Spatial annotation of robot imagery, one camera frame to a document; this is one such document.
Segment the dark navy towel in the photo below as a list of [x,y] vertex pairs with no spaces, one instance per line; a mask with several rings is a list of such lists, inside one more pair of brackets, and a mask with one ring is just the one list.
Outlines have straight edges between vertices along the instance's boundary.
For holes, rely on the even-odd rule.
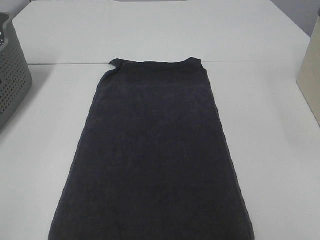
[[49,239],[254,239],[201,60],[110,64]]

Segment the grey perforated plastic basket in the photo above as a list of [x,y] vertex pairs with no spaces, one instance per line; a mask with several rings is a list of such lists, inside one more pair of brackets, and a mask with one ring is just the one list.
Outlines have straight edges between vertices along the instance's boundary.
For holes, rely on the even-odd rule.
[[0,13],[0,128],[3,129],[33,83],[12,17]]

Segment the beige box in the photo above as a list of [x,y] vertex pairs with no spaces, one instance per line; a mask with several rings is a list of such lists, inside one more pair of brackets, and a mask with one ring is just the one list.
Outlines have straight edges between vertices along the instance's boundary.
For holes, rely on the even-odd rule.
[[317,17],[296,82],[320,124],[320,16]]

